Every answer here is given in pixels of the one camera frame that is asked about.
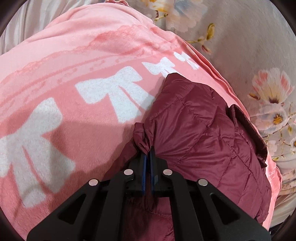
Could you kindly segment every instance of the white bow print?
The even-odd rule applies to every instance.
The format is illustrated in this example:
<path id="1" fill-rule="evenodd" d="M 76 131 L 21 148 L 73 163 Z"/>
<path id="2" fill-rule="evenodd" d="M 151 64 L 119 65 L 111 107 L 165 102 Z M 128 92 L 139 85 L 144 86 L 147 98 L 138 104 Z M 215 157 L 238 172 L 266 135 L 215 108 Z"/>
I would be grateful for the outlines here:
<path id="1" fill-rule="evenodd" d="M 56 129 L 61 121 L 61 112 L 54 99 L 49 98 L 33 110 L 20 129 L 0 139 L 0 177 L 7 175 L 12 164 L 25 207 L 33 207 L 45 199 L 31 168 L 54 193 L 60 190 L 75 168 L 72 160 L 42 137 L 44 133 Z"/>
<path id="2" fill-rule="evenodd" d="M 82 81 L 77 83 L 75 87 L 88 104 L 99 102 L 108 94 L 118 121 L 124 123 L 141 115 L 141 111 L 122 89 L 145 110 L 154 101 L 152 95 L 134 83 L 140 80 L 142 77 L 131 66 L 127 66 L 113 76 Z"/>
<path id="3" fill-rule="evenodd" d="M 158 64 L 152 64 L 148 62 L 142 62 L 142 64 L 151 74 L 158 75 L 161 73 L 164 78 L 166 78 L 167 75 L 171 73 L 180 74 L 178 71 L 173 69 L 175 65 L 167 57 L 163 57 Z"/>
<path id="4" fill-rule="evenodd" d="M 177 52 L 174 52 L 174 56 L 184 62 L 186 61 L 187 63 L 190 64 L 190 66 L 193 68 L 193 69 L 198 69 L 199 68 L 199 65 L 193 61 L 190 60 L 190 56 L 188 56 L 186 53 L 182 52 L 181 54 L 177 53 Z"/>

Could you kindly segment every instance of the metal screw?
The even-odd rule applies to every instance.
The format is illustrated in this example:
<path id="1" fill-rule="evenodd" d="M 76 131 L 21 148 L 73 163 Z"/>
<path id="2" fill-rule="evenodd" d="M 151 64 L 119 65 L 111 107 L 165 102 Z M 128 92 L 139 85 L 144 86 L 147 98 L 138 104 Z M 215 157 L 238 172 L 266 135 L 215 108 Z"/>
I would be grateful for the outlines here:
<path id="1" fill-rule="evenodd" d="M 129 176 L 129 175 L 132 175 L 133 174 L 133 170 L 132 169 L 126 169 L 123 173 L 125 175 Z"/>
<path id="2" fill-rule="evenodd" d="M 163 170 L 163 174 L 166 176 L 170 176 L 173 174 L 173 171 L 171 169 L 165 169 Z"/>
<path id="3" fill-rule="evenodd" d="M 89 185 L 90 186 L 95 186 L 99 183 L 99 181 L 97 179 L 91 179 L 89 180 Z"/>
<path id="4" fill-rule="evenodd" d="M 206 179 L 199 179 L 198 184 L 201 186 L 206 186 L 208 184 L 208 182 Z"/>

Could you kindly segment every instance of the quilted jacket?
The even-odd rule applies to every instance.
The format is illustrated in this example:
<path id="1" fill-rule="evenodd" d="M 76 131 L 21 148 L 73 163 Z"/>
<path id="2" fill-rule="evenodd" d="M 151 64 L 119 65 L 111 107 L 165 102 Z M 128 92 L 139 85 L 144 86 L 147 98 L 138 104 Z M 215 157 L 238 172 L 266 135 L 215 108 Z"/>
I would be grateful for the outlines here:
<path id="1" fill-rule="evenodd" d="M 252 218 L 268 214 L 271 187 L 265 176 L 267 148 L 238 106 L 228 107 L 212 88 L 169 74 L 144 123 L 106 174 L 122 169 L 131 155 L 148 153 L 165 159 L 184 178 L 205 178 Z M 174 240 L 168 198 L 129 199 L 125 240 Z"/>

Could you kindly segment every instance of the black bracket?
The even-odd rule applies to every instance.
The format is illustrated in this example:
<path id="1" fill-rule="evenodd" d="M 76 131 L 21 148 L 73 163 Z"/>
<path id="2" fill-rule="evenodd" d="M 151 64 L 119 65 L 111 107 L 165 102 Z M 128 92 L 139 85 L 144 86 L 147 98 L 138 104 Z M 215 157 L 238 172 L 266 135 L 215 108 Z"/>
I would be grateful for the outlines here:
<path id="1" fill-rule="evenodd" d="M 186 180 L 152 147 L 111 180 L 91 179 L 33 228 L 27 241 L 119 241 L 126 198 L 169 197 L 176 241 L 271 241 L 270 234 L 205 179 Z"/>

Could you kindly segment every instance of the pink blanket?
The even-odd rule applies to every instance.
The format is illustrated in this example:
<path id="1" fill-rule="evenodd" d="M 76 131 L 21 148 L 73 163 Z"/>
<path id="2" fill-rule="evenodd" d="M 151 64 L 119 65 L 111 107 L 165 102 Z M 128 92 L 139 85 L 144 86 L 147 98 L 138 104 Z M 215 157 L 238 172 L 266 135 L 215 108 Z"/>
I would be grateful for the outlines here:
<path id="1" fill-rule="evenodd" d="M 0 206 L 25 239 L 89 179 L 101 179 L 173 72 L 248 113 L 181 38 L 120 4 L 73 9 L 0 56 Z M 281 176 L 270 156 L 274 202 Z"/>

